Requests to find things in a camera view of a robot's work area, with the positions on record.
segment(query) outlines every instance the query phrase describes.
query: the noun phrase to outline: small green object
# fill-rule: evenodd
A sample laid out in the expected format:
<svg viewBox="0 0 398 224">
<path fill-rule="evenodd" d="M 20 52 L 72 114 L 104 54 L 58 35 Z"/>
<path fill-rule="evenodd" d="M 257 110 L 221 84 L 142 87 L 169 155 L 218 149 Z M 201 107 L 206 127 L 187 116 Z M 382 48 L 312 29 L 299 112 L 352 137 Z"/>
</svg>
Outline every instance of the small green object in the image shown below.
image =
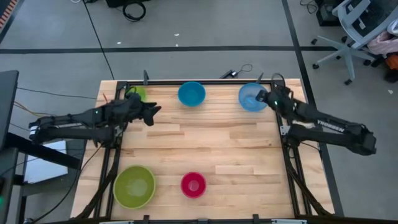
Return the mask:
<svg viewBox="0 0 398 224">
<path fill-rule="evenodd" d="M 155 193 L 155 177 L 144 166 L 131 166 L 121 172 L 113 185 L 113 195 L 124 208 L 141 208 Z"/>
<path fill-rule="evenodd" d="M 147 92 L 143 86 L 132 86 L 130 89 L 128 89 L 126 95 L 128 93 L 138 93 L 138 95 L 141 97 L 141 101 L 146 101 L 147 99 Z"/>
</svg>

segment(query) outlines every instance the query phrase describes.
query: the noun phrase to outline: wooden tabletop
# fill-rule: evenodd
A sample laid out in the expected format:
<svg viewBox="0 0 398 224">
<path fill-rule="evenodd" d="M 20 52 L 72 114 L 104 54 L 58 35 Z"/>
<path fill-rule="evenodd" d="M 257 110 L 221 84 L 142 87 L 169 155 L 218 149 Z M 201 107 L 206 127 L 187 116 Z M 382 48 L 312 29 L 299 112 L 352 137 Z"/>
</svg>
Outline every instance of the wooden tabletop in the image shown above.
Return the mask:
<svg viewBox="0 0 398 224">
<path fill-rule="evenodd" d="M 101 82 L 96 106 L 105 103 L 103 93 L 109 100 L 114 98 L 116 82 Z M 299 79 L 286 83 L 295 98 L 305 100 Z M 154 220 L 252 218 L 253 214 L 294 217 L 275 113 L 269 107 L 259 113 L 244 111 L 238 102 L 241 86 L 205 85 L 206 99 L 196 108 L 179 102 L 179 86 L 146 86 L 147 101 L 157 102 L 162 109 L 152 127 L 142 121 L 129 124 L 118 171 L 134 164 L 148 167 L 155 174 L 156 191 L 138 210 L 114 202 L 113 220 L 142 220 L 144 215 Z M 94 149 L 88 143 L 84 160 Z M 308 188 L 333 212 L 319 152 L 303 144 L 299 152 Z M 98 189 L 103 156 L 100 150 L 81 173 L 71 217 L 83 210 Z M 186 198 L 180 190 L 182 176 L 190 171 L 200 172 L 207 182 L 206 192 L 197 199 Z M 297 195 L 303 212 L 301 194 Z M 103 199 L 107 201 L 107 192 Z"/>
</svg>

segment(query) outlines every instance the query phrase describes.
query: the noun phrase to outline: office chair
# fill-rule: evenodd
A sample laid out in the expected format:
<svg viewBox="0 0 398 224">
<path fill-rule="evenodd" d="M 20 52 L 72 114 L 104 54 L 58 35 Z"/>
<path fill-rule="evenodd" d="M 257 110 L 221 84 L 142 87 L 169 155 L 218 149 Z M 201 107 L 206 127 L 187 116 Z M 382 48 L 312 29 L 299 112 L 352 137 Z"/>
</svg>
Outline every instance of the office chair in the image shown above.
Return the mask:
<svg viewBox="0 0 398 224">
<path fill-rule="evenodd" d="M 348 68 L 349 79 L 345 85 L 349 85 L 355 79 L 353 56 L 365 59 L 364 65 L 370 65 L 375 57 L 372 56 L 365 46 L 377 35 L 384 31 L 387 26 L 398 18 L 398 1 L 374 0 L 345 0 L 332 11 L 334 16 L 339 18 L 342 28 L 347 33 L 341 41 L 343 43 L 318 36 L 327 42 L 328 45 L 337 49 L 336 52 L 320 59 L 312 65 L 318 69 L 334 58 L 344 58 Z"/>
</svg>

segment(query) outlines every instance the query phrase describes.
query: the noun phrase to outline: blue bowl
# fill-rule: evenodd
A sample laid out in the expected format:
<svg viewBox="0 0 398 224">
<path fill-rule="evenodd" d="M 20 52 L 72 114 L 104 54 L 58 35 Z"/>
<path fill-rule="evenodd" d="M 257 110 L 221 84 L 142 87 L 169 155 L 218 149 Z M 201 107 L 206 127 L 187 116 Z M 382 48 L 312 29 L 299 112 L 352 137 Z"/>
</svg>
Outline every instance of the blue bowl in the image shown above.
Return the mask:
<svg viewBox="0 0 398 224">
<path fill-rule="evenodd" d="M 187 106 L 198 106 L 205 97 L 205 87 L 198 82 L 186 82 L 178 89 L 178 99 Z"/>
<path fill-rule="evenodd" d="M 245 110 L 260 111 L 267 106 L 266 103 L 256 100 L 260 90 L 267 91 L 262 85 L 257 83 L 248 83 L 242 86 L 239 90 L 239 102 Z"/>
</svg>

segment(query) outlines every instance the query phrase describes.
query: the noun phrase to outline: red bowl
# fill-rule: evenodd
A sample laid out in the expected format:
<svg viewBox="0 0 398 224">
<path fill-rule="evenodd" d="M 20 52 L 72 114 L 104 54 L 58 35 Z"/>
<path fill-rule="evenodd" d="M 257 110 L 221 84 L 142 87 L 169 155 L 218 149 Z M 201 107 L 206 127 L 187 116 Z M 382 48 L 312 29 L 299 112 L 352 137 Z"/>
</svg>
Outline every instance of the red bowl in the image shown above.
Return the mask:
<svg viewBox="0 0 398 224">
<path fill-rule="evenodd" d="M 198 198 L 205 193 L 206 180 L 198 172 L 189 172 L 182 177 L 181 191 L 188 198 Z"/>
</svg>

